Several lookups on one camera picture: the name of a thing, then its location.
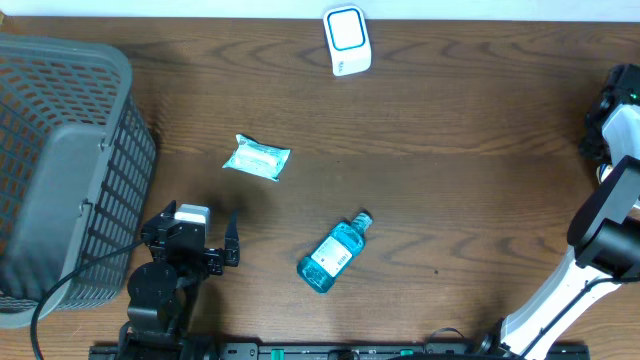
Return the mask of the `grey plastic shopping basket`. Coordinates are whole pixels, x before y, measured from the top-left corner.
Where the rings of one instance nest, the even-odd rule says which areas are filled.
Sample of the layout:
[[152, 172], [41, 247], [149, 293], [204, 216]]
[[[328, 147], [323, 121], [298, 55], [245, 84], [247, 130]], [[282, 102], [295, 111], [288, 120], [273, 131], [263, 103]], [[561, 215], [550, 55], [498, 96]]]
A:
[[102, 44], [1, 38], [1, 325], [120, 291], [156, 162], [132, 67]]

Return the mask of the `green wet wipes pack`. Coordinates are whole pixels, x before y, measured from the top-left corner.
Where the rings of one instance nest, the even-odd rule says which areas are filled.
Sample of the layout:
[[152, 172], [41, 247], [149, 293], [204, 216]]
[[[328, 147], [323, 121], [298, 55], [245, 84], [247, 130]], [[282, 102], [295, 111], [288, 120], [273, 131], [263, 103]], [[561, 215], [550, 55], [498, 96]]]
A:
[[284, 169], [290, 149], [265, 145], [243, 134], [236, 135], [237, 149], [224, 163], [223, 168], [248, 173], [274, 182]]

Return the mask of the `blue mouthwash bottle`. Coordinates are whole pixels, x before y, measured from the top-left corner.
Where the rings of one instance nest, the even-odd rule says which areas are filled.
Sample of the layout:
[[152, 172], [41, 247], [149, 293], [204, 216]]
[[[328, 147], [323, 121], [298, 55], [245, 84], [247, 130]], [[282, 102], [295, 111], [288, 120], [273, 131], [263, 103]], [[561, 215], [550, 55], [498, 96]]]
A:
[[373, 218], [366, 211], [350, 222], [339, 222], [316, 249], [298, 263], [300, 278], [317, 293], [327, 293], [365, 248], [365, 233], [372, 224]]

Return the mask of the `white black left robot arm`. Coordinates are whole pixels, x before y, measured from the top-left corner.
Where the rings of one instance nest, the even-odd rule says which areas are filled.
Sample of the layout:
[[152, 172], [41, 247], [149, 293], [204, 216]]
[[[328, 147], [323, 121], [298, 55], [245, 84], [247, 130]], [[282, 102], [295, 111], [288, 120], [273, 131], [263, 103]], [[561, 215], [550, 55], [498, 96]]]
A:
[[142, 226], [141, 240], [152, 260], [128, 280], [128, 322], [121, 328], [117, 359], [219, 357], [214, 341], [191, 337], [188, 328], [202, 283], [239, 265], [237, 214], [230, 217], [222, 248], [205, 246], [209, 227], [209, 208], [174, 201]]

